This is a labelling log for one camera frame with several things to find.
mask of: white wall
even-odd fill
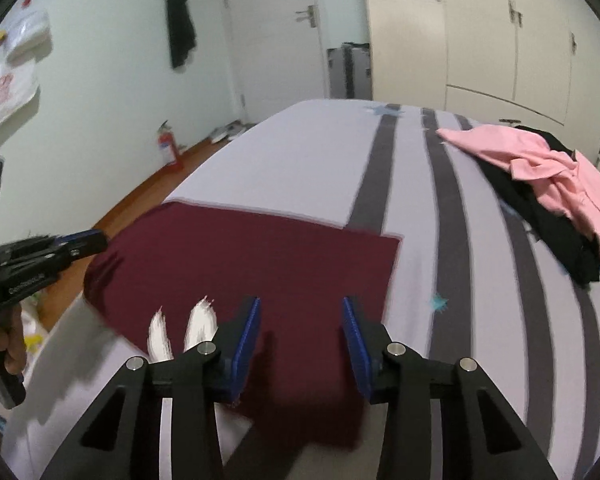
[[[346,41],[368,43],[365,0],[318,0],[320,34],[324,49]]]
[[[164,0],[34,3],[52,49],[36,53],[39,96],[0,127],[0,243],[92,226],[161,167],[164,120],[191,146],[238,116],[222,0],[189,0],[198,48],[179,72]]]

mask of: blue gripper pad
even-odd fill
[[[228,383],[229,402],[235,402],[244,390],[249,364],[260,332],[260,298],[254,298],[235,348]]]
[[[356,318],[356,309],[351,298],[344,298],[342,303],[342,327],[347,339],[347,348],[349,349],[349,359],[353,368],[353,375],[356,378],[360,394],[365,399],[370,400],[373,393],[371,355],[369,355],[366,349],[365,340],[362,336],[358,319]]]

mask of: blue star pattern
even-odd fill
[[[434,312],[442,312],[443,310],[446,310],[447,303],[448,303],[448,300],[446,300],[445,298],[442,298],[437,293],[433,298],[431,298],[431,307]]]
[[[370,112],[373,112],[374,115],[393,115],[396,117],[402,116],[402,112],[400,110],[392,110],[391,108],[387,108],[385,105],[368,106],[366,109]]]

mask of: fire extinguisher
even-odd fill
[[[173,136],[173,130],[167,124],[167,121],[164,121],[158,129],[158,145],[164,159],[164,165],[167,168],[173,171],[184,168],[176,139]]]

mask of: white door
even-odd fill
[[[571,77],[571,33],[561,0],[514,0],[519,13],[514,101],[564,123]]]
[[[511,101],[516,77],[512,0],[445,0],[448,84]]]
[[[232,47],[248,120],[326,96],[315,0],[228,0]]]

